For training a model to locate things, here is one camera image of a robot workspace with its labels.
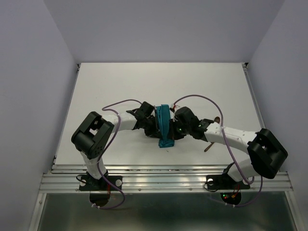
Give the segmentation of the teal cloth napkin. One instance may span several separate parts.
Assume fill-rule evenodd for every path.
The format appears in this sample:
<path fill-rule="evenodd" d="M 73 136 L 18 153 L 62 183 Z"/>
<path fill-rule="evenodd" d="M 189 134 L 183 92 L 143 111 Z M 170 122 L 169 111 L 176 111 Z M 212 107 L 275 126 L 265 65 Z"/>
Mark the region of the teal cloth napkin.
<path fill-rule="evenodd" d="M 158 129 L 161 134 L 159 138 L 158 146 L 159 148 L 170 148 L 173 147 L 175 141 L 173 138 L 169 138 L 169 121 L 170 117 L 170 110 L 167 104 L 162 104 L 157 106 L 155 109 L 155 117 L 157 119 Z"/>

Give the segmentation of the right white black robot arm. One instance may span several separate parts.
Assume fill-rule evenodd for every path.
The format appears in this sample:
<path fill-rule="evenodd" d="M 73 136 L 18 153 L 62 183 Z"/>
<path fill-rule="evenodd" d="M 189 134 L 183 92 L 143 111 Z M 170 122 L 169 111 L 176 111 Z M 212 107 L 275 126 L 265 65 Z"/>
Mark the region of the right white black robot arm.
<path fill-rule="evenodd" d="M 172 119 L 171 137 L 175 140 L 192 136 L 196 140 L 225 144 L 232 163 L 221 176 L 222 184 L 232 188 L 238 182 L 255 176 L 275 178 L 288 153 L 268 129 L 244 131 L 224 127 L 213 120 Z"/>

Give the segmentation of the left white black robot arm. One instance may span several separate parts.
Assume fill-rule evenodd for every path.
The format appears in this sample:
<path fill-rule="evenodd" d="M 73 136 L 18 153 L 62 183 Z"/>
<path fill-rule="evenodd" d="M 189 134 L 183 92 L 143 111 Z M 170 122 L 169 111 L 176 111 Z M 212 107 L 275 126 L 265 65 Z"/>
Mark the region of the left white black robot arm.
<path fill-rule="evenodd" d="M 157 119 L 154 115 L 154 107 L 140 107 L 117 113 L 113 109 L 113 115 L 100 115 L 90 112 L 73 133 L 71 142 L 81 153 L 87 167 L 87 173 L 91 176 L 90 183 L 101 190 L 107 185 L 107 169 L 102 160 L 102 155 L 115 139 L 115 135 L 123 130 L 143 129 L 145 135 L 152 138 L 161 138 L 158 130 Z"/>

